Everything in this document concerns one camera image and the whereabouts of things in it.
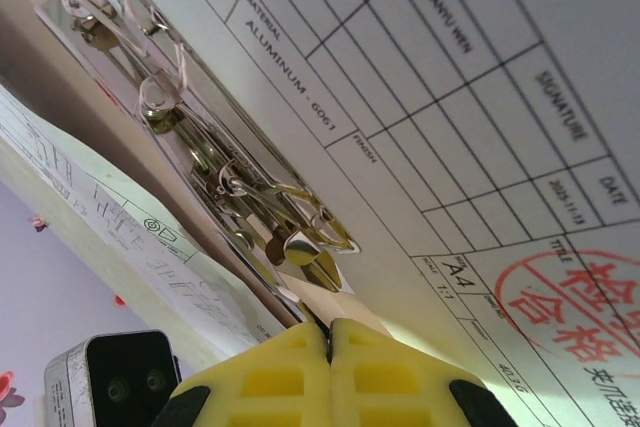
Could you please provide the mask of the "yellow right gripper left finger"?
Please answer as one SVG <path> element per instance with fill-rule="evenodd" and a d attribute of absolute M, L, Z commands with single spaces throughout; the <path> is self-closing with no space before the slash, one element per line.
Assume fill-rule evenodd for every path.
<path fill-rule="evenodd" d="M 155 426 L 330 426 L 327 340 L 302 323 L 184 379 Z"/>

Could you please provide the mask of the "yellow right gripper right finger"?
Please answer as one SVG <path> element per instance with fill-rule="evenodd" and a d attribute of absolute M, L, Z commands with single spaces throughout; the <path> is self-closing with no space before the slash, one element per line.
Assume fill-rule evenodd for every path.
<path fill-rule="evenodd" d="M 334 426 L 514 426 L 472 373 L 350 319 L 332 322 Z"/>

